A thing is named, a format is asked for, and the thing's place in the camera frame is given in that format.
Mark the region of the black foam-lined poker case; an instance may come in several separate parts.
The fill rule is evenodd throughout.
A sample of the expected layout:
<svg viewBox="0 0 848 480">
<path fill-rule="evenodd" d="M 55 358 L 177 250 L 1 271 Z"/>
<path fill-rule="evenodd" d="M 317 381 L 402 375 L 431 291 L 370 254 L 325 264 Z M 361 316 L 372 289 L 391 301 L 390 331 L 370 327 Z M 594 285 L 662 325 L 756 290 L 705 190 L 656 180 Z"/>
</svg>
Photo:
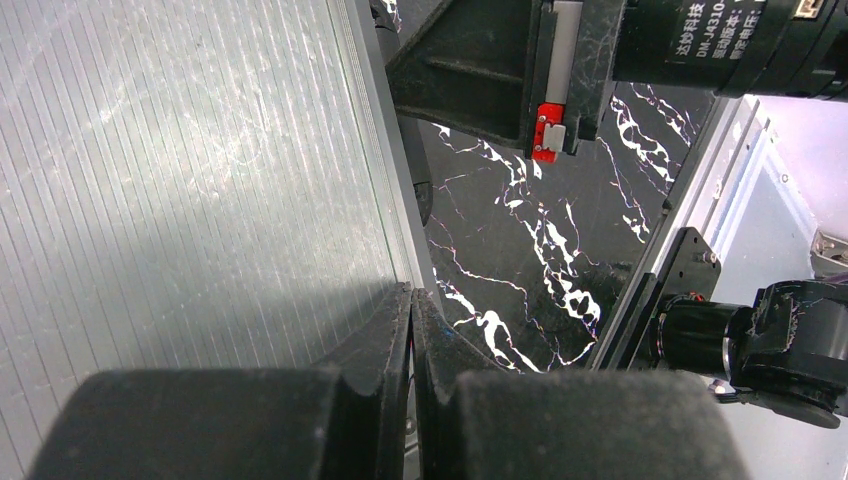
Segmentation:
<svg viewBox="0 0 848 480">
<path fill-rule="evenodd" d="M 1 5 L 1 475 L 89 376 L 302 367 L 435 286 L 381 1 Z"/>
</svg>

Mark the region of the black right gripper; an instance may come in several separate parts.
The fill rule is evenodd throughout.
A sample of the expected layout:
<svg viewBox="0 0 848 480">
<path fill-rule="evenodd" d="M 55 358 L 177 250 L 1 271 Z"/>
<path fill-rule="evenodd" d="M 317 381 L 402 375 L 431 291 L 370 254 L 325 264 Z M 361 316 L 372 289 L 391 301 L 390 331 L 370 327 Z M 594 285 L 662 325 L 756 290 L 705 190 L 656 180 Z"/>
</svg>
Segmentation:
<svg viewBox="0 0 848 480">
<path fill-rule="evenodd" d="M 527 156 L 597 137 L 623 1 L 442 1 L 386 71 L 398 114 Z"/>
</svg>

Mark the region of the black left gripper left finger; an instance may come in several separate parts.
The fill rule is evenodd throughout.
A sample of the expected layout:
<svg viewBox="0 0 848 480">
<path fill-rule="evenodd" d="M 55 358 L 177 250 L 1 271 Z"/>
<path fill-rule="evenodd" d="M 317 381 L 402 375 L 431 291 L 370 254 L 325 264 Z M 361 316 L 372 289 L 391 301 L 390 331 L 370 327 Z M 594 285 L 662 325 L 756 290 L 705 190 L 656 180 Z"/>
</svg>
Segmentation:
<svg viewBox="0 0 848 480">
<path fill-rule="evenodd" d="M 89 377 L 31 479 L 399 479 L 412 288 L 306 368 L 145 369 Z"/>
</svg>

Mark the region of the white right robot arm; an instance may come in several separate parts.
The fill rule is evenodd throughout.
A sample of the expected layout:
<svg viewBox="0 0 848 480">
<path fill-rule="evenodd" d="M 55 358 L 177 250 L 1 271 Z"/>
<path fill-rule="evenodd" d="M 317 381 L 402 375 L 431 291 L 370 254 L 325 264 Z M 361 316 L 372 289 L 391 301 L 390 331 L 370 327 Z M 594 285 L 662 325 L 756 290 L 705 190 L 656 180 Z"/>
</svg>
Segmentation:
<svg viewBox="0 0 848 480">
<path fill-rule="evenodd" d="M 622 176 L 639 256 L 621 299 L 604 313 L 570 268 L 546 282 L 589 335 L 575 362 L 665 367 L 725 381 L 743 403 L 834 429 L 847 416 L 847 362 L 826 338 L 847 288 L 790 280 L 750 306 L 717 303 L 721 261 L 757 182 L 752 161 L 767 125 L 753 96 L 844 100 L 843 1 L 445 1 L 389 61 L 400 114 L 430 120 L 532 161 L 573 156 L 614 117 L 620 139 L 664 193 L 653 224 Z M 717 98 L 684 163 L 673 169 L 615 84 L 692 87 Z"/>
</svg>

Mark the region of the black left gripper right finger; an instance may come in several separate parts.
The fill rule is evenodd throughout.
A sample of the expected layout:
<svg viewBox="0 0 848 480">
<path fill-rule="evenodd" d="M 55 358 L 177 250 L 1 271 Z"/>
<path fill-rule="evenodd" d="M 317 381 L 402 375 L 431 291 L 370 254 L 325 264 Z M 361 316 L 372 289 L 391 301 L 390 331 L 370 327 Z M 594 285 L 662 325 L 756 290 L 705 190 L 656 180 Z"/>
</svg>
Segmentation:
<svg viewBox="0 0 848 480">
<path fill-rule="evenodd" d="M 507 372 L 411 297 L 425 479 L 745 479 L 717 403 L 664 371 Z"/>
</svg>

